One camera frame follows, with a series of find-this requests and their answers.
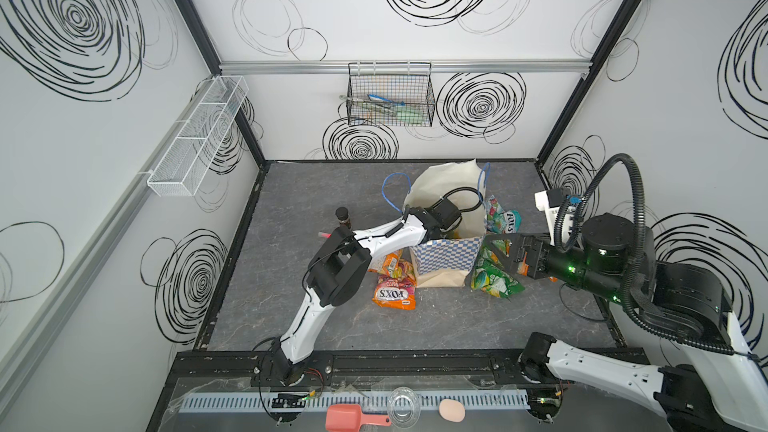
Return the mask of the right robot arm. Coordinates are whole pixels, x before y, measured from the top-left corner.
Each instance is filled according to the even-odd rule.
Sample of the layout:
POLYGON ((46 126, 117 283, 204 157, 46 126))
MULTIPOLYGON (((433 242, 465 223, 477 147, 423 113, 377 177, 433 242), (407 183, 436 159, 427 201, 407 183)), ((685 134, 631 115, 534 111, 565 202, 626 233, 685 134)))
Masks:
POLYGON ((656 413, 676 431, 765 430, 767 380, 731 298, 712 271, 657 259, 635 160, 615 154, 583 194, 546 192, 544 198, 554 213, 548 235, 487 238, 504 271, 555 278, 601 297, 640 330, 677 345, 684 360, 667 366, 625 362, 535 332, 518 359, 522 376, 534 384, 576 382, 603 390, 656 413), (631 217, 586 217, 586 206, 616 165, 627 171, 631 217))

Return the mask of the orange Fox's candy bag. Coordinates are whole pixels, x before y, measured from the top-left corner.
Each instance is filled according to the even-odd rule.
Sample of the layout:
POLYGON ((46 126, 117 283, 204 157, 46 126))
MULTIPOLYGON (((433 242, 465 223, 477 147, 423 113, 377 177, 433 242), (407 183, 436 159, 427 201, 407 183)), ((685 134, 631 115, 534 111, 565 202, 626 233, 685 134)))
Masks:
POLYGON ((372 301, 383 308, 414 310, 416 308, 415 284, 408 278, 398 280, 380 276, 372 301))

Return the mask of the green snack packet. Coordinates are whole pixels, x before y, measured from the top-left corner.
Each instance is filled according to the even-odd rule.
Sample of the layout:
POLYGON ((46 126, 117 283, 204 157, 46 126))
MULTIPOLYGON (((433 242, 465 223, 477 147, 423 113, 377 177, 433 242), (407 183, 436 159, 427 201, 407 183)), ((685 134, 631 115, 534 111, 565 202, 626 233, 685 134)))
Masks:
POLYGON ((511 262, 510 249, 511 242, 507 239, 485 238, 479 250, 479 258, 491 262, 501 270, 503 264, 511 262))
POLYGON ((492 265, 480 265, 475 268, 471 277, 471 288, 496 298, 508 298, 525 290, 516 279, 492 265))

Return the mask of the checkered paper bag blue handles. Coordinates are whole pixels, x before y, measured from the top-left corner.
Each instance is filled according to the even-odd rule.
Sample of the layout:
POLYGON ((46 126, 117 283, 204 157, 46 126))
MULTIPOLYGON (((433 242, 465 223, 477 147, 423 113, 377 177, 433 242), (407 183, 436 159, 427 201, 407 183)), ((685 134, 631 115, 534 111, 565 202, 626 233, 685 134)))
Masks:
POLYGON ((451 202, 461 216, 437 232, 437 237, 408 248, 419 288, 459 288, 465 285, 483 237, 486 235, 486 182, 488 171, 476 160, 433 165, 416 179, 395 172, 383 187, 402 179, 406 196, 391 206, 427 208, 439 200, 451 202))

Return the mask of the orange fruit snack packet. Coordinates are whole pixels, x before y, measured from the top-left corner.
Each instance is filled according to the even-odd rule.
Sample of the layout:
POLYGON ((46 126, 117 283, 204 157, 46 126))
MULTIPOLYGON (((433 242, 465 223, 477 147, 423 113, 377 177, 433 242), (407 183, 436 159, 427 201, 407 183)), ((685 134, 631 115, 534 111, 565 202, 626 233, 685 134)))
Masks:
POLYGON ((396 251, 373 259, 368 266, 368 271, 398 281, 415 279, 413 265, 407 258, 403 257, 402 251, 396 251))

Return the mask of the teal Fox's candy bag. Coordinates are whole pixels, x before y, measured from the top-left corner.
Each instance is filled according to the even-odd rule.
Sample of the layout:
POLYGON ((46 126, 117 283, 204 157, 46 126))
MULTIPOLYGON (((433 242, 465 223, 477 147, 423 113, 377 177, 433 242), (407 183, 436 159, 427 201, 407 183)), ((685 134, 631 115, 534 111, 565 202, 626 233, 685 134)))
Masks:
POLYGON ((492 234, 517 233, 521 224, 521 216, 516 210, 506 210, 496 199, 490 195, 485 201, 485 226, 486 231, 492 234))

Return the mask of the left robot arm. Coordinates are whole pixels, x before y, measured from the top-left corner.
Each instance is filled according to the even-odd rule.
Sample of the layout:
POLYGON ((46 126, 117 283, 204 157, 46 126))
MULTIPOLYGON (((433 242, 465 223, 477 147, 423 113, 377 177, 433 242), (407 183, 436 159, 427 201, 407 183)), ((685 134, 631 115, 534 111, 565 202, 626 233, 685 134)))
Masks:
POLYGON ((303 378, 325 323, 358 292, 374 259, 445 238, 458 228, 465 214, 483 202, 477 188, 457 187, 426 208, 406 206, 399 218, 383 225, 357 231, 337 227, 307 266, 302 278, 303 300, 290 326, 272 339, 265 354, 272 362, 270 378, 284 386, 303 378))

